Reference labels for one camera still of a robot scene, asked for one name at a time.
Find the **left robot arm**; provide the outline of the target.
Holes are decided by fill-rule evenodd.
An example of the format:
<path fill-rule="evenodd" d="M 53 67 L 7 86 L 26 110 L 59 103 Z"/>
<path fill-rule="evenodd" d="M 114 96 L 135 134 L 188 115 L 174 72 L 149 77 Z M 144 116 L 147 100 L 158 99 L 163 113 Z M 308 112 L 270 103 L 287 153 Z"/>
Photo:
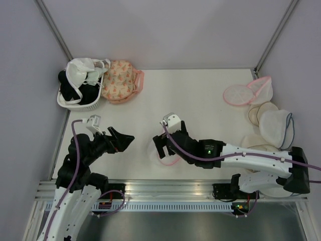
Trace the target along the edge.
<path fill-rule="evenodd" d="M 68 154 L 58 171 L 54 200 L 38 240 L 76 240 L 80 228 L 98 199 L 112 191 L 107 176 L 90 171 L 90 165 L 103 154 L 124 152 L 134 136 L 117 132 L 73 133 Z"/>

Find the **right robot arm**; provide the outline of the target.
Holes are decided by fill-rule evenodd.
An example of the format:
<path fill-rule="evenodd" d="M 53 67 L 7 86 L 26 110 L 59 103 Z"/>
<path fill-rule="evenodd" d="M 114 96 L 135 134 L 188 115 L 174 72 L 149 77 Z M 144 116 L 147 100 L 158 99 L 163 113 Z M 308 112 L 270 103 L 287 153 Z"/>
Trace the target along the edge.
<path fill-rule="evenodd" d="M 223 141 L 192 139 L 184 121 L 173 133 L 165 132 L 152 139 L 158 156 L 178 155 L 188 164 L 203 169 L 237 167 L 252 169 L 248 175 L 234 174 L 229 193 L 241 198 L 261 189 L 282 188 L 296 194 L 309 194 L 309 174 L 305 153 L 300 147 L 290 151 L 255 152 Z"/>

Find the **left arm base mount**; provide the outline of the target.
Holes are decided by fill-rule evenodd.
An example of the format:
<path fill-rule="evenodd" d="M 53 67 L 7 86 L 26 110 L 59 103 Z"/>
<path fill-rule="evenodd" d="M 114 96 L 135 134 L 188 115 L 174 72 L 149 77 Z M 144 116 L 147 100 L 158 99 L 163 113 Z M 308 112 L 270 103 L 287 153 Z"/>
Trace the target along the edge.
<path fill-rule="evenodd" d="M 103 193 L 109 191 L 109 193 L 105 194 L 104 196 L 100 197 L 98 200 L 104 200 L 107 202 L 111 202 L 113 200 L 121 200 L 123 199 L 121 192 L 125 194 L 125 187 L 124 183 L 111 183 L 108 185 L 108 189 L 106 189 Z"/>

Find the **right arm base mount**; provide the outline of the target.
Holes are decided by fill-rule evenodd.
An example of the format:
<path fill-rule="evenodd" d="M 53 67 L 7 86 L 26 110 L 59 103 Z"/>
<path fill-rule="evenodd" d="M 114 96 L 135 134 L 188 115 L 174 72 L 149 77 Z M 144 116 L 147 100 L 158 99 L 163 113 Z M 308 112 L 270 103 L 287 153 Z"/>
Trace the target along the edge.
<path fill-rule="evenodd" d="M 245 199 L 259 199 L 258 193 L 251 192 L 247 193 L 241 190 L 241 181 L 247 177 L 245 174 L 234 174 L 231 178 L 230 183 L 214 183 L 212 184 L 212 196 L 215 200 L 223 202 L 234 202 L 236 200 Z"/>

